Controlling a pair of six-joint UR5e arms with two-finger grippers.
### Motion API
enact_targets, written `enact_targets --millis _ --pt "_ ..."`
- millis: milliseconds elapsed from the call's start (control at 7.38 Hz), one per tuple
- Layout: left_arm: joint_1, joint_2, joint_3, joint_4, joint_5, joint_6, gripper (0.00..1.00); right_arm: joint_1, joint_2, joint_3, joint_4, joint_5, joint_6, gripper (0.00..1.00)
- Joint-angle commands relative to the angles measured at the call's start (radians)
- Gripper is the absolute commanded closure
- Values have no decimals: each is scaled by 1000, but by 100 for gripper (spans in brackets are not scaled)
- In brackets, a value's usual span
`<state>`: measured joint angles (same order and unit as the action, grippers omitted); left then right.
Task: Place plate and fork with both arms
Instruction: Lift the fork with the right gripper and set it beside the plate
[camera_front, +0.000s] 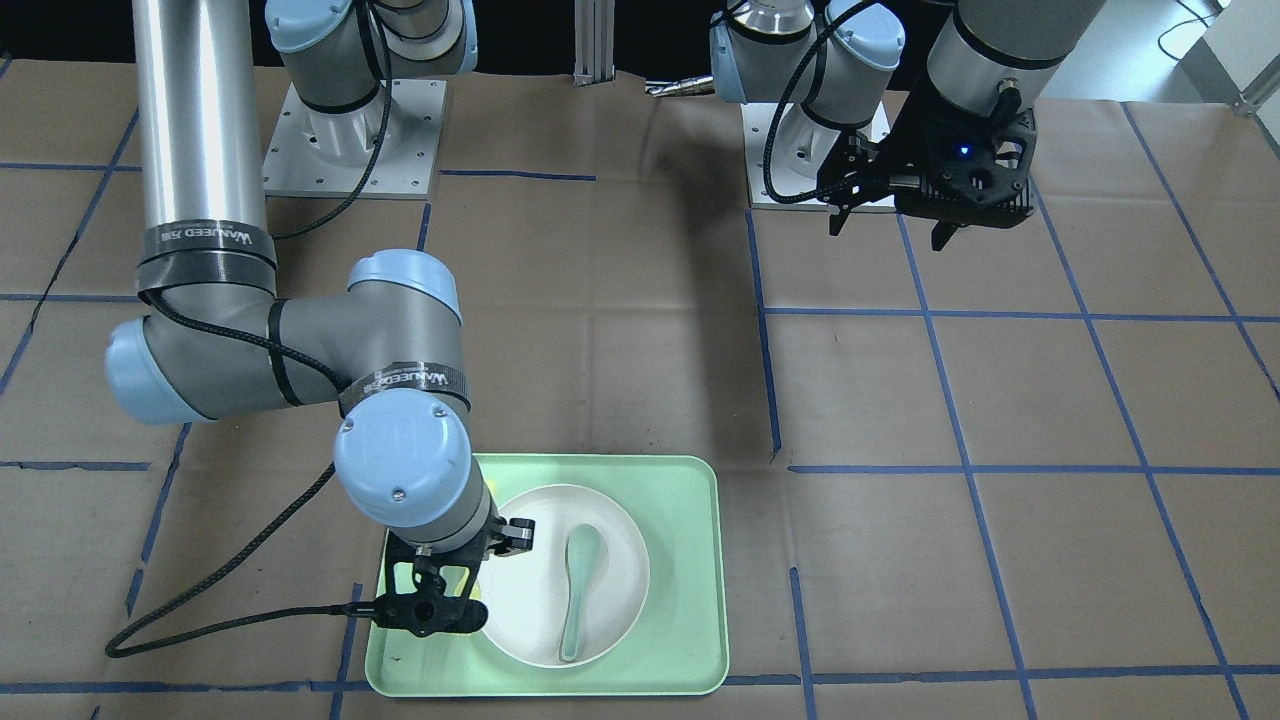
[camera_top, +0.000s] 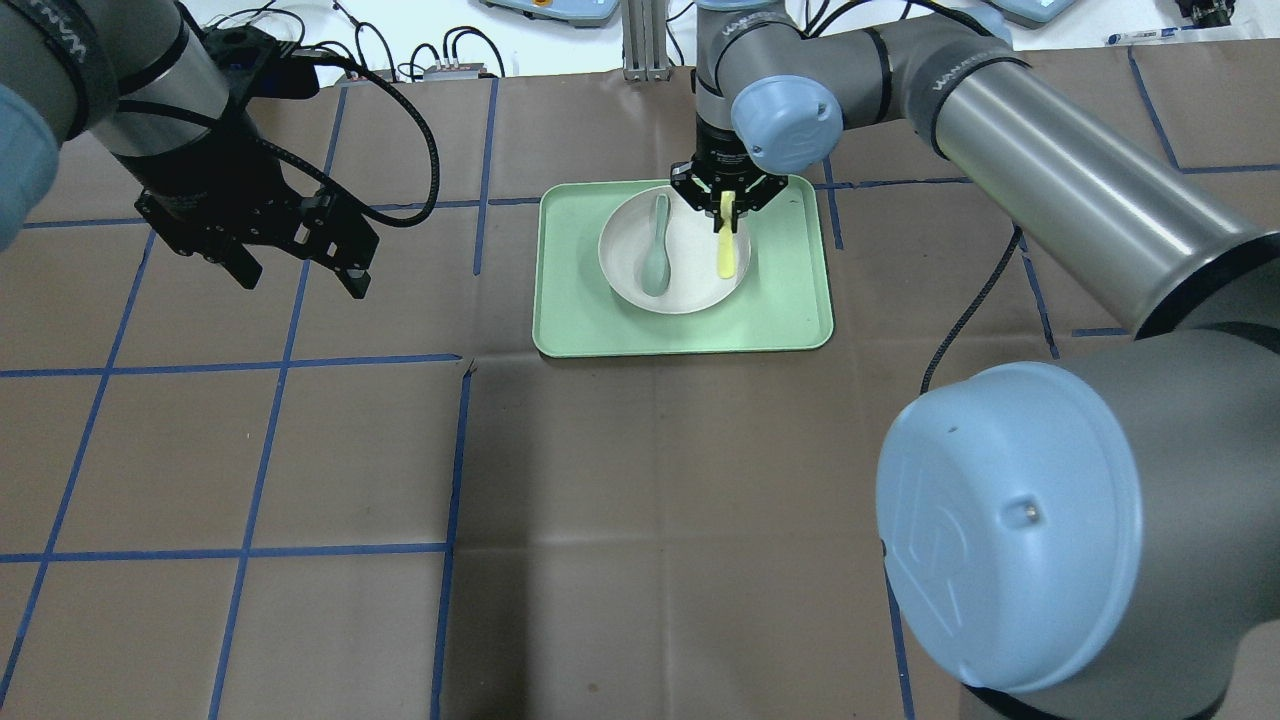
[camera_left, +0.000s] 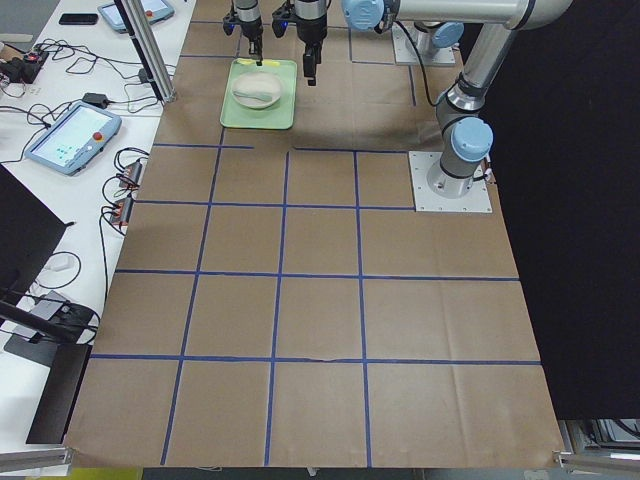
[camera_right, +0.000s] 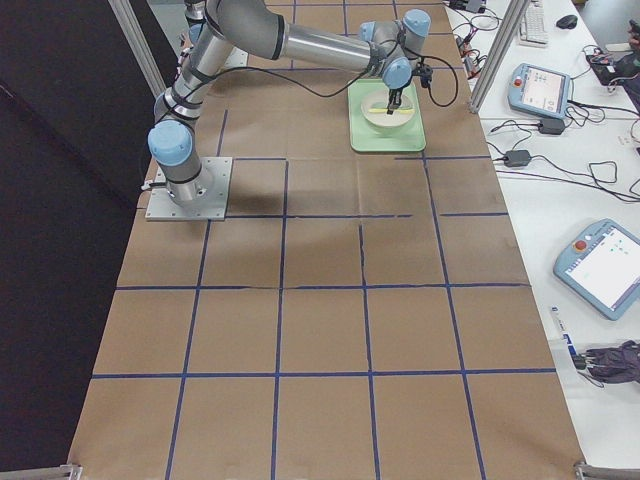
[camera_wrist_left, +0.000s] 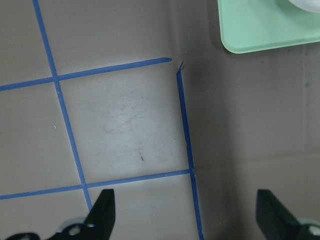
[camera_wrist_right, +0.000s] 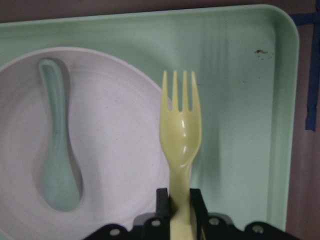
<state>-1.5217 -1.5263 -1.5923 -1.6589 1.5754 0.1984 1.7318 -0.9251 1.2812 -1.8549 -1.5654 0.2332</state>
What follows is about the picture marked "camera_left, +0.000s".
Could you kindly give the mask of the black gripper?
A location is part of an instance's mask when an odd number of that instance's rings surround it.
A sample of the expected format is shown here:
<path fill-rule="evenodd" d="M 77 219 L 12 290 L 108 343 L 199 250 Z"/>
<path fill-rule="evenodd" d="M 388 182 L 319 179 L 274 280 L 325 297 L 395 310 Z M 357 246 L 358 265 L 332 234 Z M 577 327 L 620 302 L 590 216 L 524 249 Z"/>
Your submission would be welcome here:
<path fill-rule="evenodd" d="M 261 39 L 263 25 L 260 7 L 258 4 L 236 4 L 235 12 L 242 34 L 248 39 L 248 53 L 254 55 L 256 65 L 261 66 L 263 64 Z"/>
<path fill-rule="evenodd" d="M 327 36 L 327 1 L 295 0 L 294 14 L 298 38 L 304 42 L 303 73 L 309 86 L 317 84 L 320 45 Z"/>

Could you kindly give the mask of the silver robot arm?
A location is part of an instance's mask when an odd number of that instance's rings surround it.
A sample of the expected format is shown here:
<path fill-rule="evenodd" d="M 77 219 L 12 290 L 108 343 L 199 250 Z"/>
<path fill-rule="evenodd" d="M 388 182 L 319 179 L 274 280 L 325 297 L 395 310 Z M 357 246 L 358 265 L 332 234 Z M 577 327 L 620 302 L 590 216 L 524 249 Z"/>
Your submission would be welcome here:
<path fill-rule="evenodd" d="M 271 27 L 276 37 L 282 37 L 288 26 L 294 25 L 298 38 L 304 43 L 303 66 L 311 77 L 322 62 L 322 47 L 328 31 L 329 1 L 286 1 L 272 13 Z M 399 26 L 398 1 L 345 1 L 342 12 L 349 27 L 381 34 L 392 26 Z M 230 35 L 238 27 L 249 44 L 249 55 L 263 63 L 263 25 L 256 1 L 233 1 L 223 18 L 224 33 Z M 414 49 L 419 60 L 433 56 L 442 49 L 455 45 L 464 33 L 461 22 L 416 21 L 407 33 L 407 44 Z"/>
<path fill-rule="evenodd" d="M 518 32 L 544 27 L 567 1 L 402 1 L 402 20 L 478 20 L 480 33 L 459 75 L 428 100 L 398 66 L 330 62 L 318 85 L 300 89 L 291 135 L 297 149 L 400 152 L 439 147 L 444 125 L 483 107 L 486 94 Z"/>

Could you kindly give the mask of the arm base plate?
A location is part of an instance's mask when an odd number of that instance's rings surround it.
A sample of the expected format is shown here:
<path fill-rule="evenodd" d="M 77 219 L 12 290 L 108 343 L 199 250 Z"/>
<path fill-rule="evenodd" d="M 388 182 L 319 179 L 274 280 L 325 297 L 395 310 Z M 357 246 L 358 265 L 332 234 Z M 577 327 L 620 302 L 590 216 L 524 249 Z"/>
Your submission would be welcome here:
<path fill-rule="evenodd" d="M 448 176 L 440 165 L 441 152 L 408 153 L 414 206 L 417 212 L 492 212 L 487 183 L 480 166 L 467 179 Z"/>
<path fill-rule="evenodd" d="M 462 22 L 414 22 L 406 27 L 408 35 L 398 26 L 392 27 L 395 62 L 398 65 L 452 67 L 453 47 L 464 33 Z"/>

